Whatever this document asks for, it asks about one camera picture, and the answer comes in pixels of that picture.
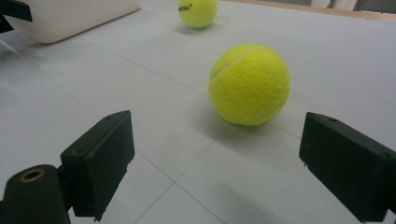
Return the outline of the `white plastic basket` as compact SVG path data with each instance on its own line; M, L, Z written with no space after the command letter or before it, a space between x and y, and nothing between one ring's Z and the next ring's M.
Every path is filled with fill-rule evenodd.
M6 15L11 27L42 44L54 43L130 14L141 0L18 0L27 4L32 21Z

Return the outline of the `white table board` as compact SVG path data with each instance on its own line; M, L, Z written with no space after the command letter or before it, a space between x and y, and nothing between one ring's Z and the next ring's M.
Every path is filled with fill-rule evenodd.
M291 73L284 109L232 125L207 95L226 50L258 43ZM101 221L73 224L358 224L299 158L307 112L396 150L396 21L222 1L192 30L175 0L41 45L0 34L0 199L8 179L130 110L135 156Z

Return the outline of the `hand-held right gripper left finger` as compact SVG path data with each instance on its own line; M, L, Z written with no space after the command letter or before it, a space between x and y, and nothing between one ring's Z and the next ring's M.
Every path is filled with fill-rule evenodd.
M101 119L61 154L65 206L77 217L101 220L133 158L131 112Z

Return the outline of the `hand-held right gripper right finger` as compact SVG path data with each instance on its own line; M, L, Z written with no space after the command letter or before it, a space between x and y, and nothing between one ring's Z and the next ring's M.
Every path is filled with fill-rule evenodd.
M396 152L338 119L308 112L299 157L360 222L396 214Z

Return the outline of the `yellow tennis ball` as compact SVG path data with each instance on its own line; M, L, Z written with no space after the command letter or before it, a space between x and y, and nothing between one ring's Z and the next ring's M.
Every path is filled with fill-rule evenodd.
M190 28L209 26L217 16L218 0L178 0L178 14Z
M215 62L207 89L211 104L223 119L258 126L276 116L288 101L290 72L273 50L241 45Z

